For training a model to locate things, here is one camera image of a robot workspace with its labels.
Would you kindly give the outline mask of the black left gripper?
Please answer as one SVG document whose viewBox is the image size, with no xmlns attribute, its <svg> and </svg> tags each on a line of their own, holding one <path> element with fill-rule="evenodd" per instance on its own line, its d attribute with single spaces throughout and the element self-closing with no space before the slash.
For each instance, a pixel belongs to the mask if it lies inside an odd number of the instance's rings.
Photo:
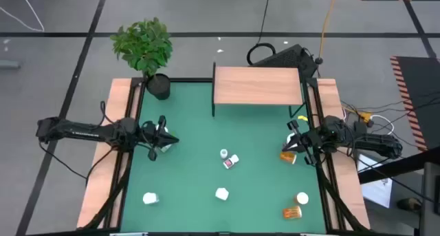
<svg viewBox="0 0 440 236">
<path fill-rule="evenodd" d="M 169 134 L 165 130 L 166 118 L 160 116 L 157 124 L 152 121 L 146 121 L 140 127 L 140 135 L 143 141 L 149 145 L 148 158 L 152 161 L 156 161 L 156 150 L 161 150 L 165 146 L 175 144 L 179 142 L 176 136 Z"/>
</svg>

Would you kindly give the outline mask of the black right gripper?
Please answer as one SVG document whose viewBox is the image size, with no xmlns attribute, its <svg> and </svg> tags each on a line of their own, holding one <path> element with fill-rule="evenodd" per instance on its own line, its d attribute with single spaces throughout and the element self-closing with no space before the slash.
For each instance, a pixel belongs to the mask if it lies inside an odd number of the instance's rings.
<svg viewBox="0 0 440 236">
<path fill-rule="evenodd" d="M 307 156 L 305 161 L 309 165 L 315 166 L 318 161 L 314 153 L 310 152 L 310 148 L 319 149 L 323 145 L 323 136 L 325 131 L 325 126 L 320 125 L 310 129 L 305 133 L 299 131 L 298 122 L 296 120 L 291 120 L 287 123 L 289 130 L 293 131 L 297 135 L 297 139 L 289 140 L 283 144 L 282 151 L 293 151 L 293 152 L 306 152 Z"/>
</svg>

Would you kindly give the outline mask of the white bottle red label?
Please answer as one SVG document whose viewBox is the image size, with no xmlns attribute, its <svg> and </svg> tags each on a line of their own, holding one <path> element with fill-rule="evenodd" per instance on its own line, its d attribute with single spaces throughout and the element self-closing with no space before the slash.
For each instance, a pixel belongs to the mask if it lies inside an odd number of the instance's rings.
<svg viewBox="0 0 440 236">
<path fill-rule="evenodd" d="M 223 165 L 226 169 L 232 168 L 239 161 L 239 157 L 237 155 L 232 155 L 228 159 L 223 162 Z"/>
</svg>

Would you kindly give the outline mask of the wooden table side panel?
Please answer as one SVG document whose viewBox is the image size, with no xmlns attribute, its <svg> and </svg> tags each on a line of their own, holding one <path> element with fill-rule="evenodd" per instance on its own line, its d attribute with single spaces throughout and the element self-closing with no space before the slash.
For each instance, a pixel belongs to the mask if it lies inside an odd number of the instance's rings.
<svg viewBox="0 0 440 236">
<path fill-rule="evenodd" d="M 342 119 L 342 105 L 336 81 L 332 78 L 319 78 L 317 80 L 317 87 L 309 88 L 309 95 L 312 96 L 315 91 L 319 93 L 320 101 L 318 102 L 315 98 L 311 98 L 313 122 L 316 125 L 319 124 L 317 117 L 318 105 L 322 108 L 323 116 L 336 116 Z M 347 150 L 346 147 L 338 148 L 335 153 L 327 158 L 325 164 L 332 163 L 333 165 L 335 173 L 335 181 L 333 183 L 337 185 L 342 201 L 361 225 L 370 228 L 356 163 L 347 156 Z"/>
<path fill-rule="evenodd" d="M 140 88 L 132 83 L 131 78 L 115 78 L 112 80 L 109 97 L 107 99 L 104 124 L 117 121 L 124 117 L 136 116 Z M 97 166 L 91 172 L 85 195 L 82 201 L 77 227 L 86 226 L 111 194 L 112 189 L 120 181 L 128 164 L 128 153 L 110 151 L 106 143 L 97 144 L 93 163 Z"/>
</svg>

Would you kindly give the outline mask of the black mesh computer case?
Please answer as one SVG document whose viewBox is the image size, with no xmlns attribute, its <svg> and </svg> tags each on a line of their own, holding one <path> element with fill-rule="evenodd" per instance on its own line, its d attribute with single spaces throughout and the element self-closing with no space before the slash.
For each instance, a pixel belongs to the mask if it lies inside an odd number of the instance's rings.
<svg viewBox="0 0 440 236">
<path fill-rule="evenodd" d="M 318 65 L 322 63 L 321 59 L 314 59 L 313 55 L 308 52 L 308 49 L 299 44 L 293 45 L 278 53 L 275 53 L 274 47 L 269 43 L 261 43 L 258 46 L 268 47 L 272 50 L 273 54 L 261 61 L 253 63 L 250 60 L 250 54 L 254 50 L 254 48 L 252 48 L 247 53 L 249 66 L 297 68 L 302 76 L 311 78 L 317 71 Z"/>
</svg>

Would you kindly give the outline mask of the white printed sheet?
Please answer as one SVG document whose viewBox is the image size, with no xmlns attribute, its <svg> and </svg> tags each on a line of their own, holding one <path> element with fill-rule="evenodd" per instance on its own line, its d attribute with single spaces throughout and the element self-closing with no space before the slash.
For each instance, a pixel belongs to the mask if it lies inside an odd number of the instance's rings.
<svg viewBox="0 0 440 236">
<path fill-rule="evenodd" d="M 385 160 L 376 161 L 365 155 L 359 155 L 357 162 L 357 171 L 359 173 L 367 171 L 372 167 L 380 167 Z M 389 208 L 391 203 L 391 191 L 393 181 L 390 178 L 382 178 L 374 182 L 369 182 L 361 185 L 362 195 L 365 199 L 374 202 L 384 208 Z"/>
</svg>

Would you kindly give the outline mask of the green plant in black pot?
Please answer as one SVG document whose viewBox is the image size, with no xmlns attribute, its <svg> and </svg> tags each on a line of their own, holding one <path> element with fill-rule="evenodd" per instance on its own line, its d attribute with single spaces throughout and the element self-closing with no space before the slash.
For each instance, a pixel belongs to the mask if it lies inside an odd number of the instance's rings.
<svg viewBox="0 0 440 236">
<path fill-rule="evenodd" d="M 158 100 L 168 99 L 171 80 L 159 72 L 167 66 L 173 52 L 166 24 L 157 17 L 136 21 L 128 27 L 120 26 L 110 39 L 116 58 L 142 74 L 146 90 Z"/>
</svg>

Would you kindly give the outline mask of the black beam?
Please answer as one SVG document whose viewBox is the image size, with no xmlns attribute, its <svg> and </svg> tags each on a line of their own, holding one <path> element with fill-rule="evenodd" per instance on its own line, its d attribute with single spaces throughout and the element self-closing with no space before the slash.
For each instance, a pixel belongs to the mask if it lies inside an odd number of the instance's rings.
<svg viewBox="0 0 440 236">
<path fill-rule="evenodd" d="M 391 178 L 404 173 L 423 169 L 425 163 L 440 165 L 440 146 L 429 149 L 410 157 L 389 162 L 379 167 L 372 167 L 369 170 L 358 174 L 360 184 L 374 182 L 384 178 Z"/>
</svg>

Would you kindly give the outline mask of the person's shoe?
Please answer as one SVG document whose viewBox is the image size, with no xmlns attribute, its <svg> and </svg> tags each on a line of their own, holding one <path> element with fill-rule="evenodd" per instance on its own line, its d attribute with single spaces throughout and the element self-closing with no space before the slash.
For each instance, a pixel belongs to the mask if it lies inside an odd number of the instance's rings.
<svg viewBox="0 0 440 236">
<path fill-rule="evenodd" d="M 399 200 L 397 207 L 401 210 L 419 213 L 421 211 L 421 201 L 415 197 Z"/>
</svg>

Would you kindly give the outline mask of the grey floor bar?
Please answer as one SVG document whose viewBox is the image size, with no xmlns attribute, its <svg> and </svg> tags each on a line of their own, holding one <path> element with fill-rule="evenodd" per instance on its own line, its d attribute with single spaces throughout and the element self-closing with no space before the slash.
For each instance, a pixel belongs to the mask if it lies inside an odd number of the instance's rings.
<svg viewBox="0 0 440 236">
<path fill-rule="evenodd" d="M 0 59 L 0 69 L 19 69 L 20 67 L 21 65 L 17 61 Z"/>
</svg>

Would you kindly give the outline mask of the wooden shelf with black frame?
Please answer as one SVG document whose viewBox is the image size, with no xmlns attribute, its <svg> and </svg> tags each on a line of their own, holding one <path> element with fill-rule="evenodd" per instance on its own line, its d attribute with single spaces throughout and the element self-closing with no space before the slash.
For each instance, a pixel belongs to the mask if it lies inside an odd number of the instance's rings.
<svg viewBox="0 0 440 236">
<path fill-rule="evenodd" d="M 212 66 L 212 116 L 216 105 L 301 104 L 300 74 L 295 67 Z"/>
</svg>

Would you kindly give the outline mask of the grey post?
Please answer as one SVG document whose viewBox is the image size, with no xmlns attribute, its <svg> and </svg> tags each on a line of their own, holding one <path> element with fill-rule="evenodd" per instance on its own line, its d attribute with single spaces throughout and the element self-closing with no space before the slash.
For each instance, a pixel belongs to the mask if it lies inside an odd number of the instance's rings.
<svg viewBox="0 0 440 236">
<path fill-rule="evenodd" d="M 440 236 L 440 166 L 424 165 L 422 195 L 424 196 L 419 223 L 420 236 Z"/>
</svg>

